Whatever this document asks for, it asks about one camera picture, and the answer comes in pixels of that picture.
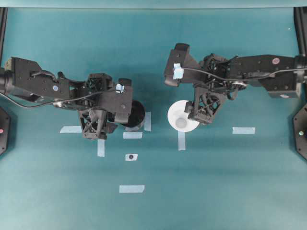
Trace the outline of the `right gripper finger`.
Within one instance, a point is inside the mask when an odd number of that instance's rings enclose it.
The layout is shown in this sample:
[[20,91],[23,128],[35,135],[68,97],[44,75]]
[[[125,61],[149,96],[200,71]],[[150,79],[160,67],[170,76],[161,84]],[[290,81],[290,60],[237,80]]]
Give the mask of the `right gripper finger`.
[[211,92],[206,88],[194,88],[194,111],[188,114],[188,119],[208,125],[214,120],[216,113],[224,104],[224,95]]
[[185,105],[185,113],[191,114],[194,111],[194,103],[192,101],[187,101]]

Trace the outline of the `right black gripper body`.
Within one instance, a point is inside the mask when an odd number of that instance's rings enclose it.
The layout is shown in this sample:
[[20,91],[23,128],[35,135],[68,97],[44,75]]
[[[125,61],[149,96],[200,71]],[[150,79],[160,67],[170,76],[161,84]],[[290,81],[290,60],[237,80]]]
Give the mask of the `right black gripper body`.
[[195,101],[222,101],[230,99],[230,81],[227,80],[230,60],[216,54],[203,60],[191,60]]

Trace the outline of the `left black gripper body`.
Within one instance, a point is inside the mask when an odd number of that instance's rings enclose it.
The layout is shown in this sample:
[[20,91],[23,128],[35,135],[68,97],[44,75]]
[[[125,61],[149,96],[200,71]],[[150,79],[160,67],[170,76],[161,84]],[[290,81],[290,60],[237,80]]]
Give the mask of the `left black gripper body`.
[[86,81],[78,82],[78,111],[98,109],[106,111],[106,121],[114,121],[115,86],[112,77],[105,73],[90,74]]

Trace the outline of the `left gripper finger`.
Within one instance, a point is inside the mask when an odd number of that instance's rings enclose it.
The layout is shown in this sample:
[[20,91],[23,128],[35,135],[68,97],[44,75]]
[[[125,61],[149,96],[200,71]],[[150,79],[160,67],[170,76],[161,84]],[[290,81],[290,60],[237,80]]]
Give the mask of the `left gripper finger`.
[[106,122],[105,124],[105,139],[107,139],[108,134],[112,134],[118,127],[118,124],[114,122]]
[[87,139],[107,139],[106,111],[86,109],[78,111],[82,136]]

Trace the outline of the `left black robot base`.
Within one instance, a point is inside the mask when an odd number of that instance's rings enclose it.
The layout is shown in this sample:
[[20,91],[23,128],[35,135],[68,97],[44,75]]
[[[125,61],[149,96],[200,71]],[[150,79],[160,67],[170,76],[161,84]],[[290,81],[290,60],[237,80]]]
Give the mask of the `left black robot base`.
[[8,146],[11,118],[3,108],[0,108],[0,154],[2,155]]

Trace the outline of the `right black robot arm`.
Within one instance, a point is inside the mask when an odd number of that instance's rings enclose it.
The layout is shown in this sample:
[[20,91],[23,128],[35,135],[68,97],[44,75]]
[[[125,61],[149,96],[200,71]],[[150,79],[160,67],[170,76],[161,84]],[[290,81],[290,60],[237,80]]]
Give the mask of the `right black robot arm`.
[[307,58],[258,55],[226,59],[210,54],[198,67],[185,67],[184,72],[194,87],[194,100],[186,103],[185,113],[189,120],[207,125],[226,100],[233,101],[249,85],[263,87],[271,97],[277,92],[298,96],[298,85],[307,78]]

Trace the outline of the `right black robot base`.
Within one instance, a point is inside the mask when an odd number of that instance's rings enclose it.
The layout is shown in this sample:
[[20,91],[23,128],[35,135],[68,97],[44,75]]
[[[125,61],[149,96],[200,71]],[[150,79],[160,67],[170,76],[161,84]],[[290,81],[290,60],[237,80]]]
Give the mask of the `right black robot base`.
[[293,117],[295,149],[307,160],[307,105]]

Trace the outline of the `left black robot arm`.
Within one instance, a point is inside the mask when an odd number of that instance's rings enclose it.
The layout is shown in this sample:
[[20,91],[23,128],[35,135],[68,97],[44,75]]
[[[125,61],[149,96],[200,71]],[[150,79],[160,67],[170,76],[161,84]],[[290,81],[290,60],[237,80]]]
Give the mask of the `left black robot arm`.
[[0,70],[0,92],[25,101],[78,113],[82,136],[106,139],[119,124],[132,125],[133,89],[130,79],[114,82],[105,73],[85,81],[70,80],[41,69],[37,62],[11,57]]

